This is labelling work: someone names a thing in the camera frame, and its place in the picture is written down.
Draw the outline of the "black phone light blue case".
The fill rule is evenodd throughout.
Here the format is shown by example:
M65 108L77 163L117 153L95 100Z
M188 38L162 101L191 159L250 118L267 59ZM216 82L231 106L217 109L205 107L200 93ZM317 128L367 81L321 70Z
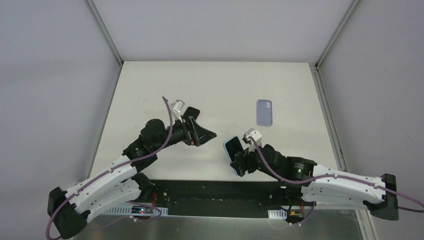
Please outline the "black phone light blue case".
M223 143L223 147L229 161L232 163L236 160L236 154L243 151L243 146L237 136L233 136Z

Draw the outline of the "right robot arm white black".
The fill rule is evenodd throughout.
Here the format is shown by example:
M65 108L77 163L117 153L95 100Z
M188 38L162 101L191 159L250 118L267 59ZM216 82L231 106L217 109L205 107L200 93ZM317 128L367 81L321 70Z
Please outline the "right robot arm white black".
M368 210L383 220L399 219L392 174L371 177L339 171L303 157L284 156L269 144L250 151L240 143L226 143L224 150L237 176L260 171L286 183L283 196L290 205L325 202Z

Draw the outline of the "lavender phone case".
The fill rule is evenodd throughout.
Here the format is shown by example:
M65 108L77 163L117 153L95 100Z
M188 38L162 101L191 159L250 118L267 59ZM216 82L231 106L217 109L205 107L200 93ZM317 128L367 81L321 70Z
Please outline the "lavender phone case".
M256 124L271 127L273 125L273 105L271 100L258 99L256 102Z

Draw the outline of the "black phone purple frame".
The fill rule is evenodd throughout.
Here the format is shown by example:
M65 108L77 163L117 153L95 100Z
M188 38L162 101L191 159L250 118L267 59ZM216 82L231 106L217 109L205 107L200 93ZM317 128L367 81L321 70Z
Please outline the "black phone purple frame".
M201 111L197 108L194 108L192 106L188 106L185 110L185 112L182 115L182 118L188 122L190 120L190 117L192 117L194 120L196 120L199 115L200 115Z

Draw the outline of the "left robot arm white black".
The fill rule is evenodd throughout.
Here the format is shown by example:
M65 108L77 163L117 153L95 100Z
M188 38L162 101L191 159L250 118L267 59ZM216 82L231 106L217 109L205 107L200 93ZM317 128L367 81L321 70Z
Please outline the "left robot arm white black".
M153 184L142 170L158 159L159 151L178 143L200 147L215 137L215 132L201 127L193 116L176 120L170 127L160 119L149 120L139 137L106 168L66 190L56 187L50 191L46 238L51 239L51 226L66 240L115 205L149 201Z

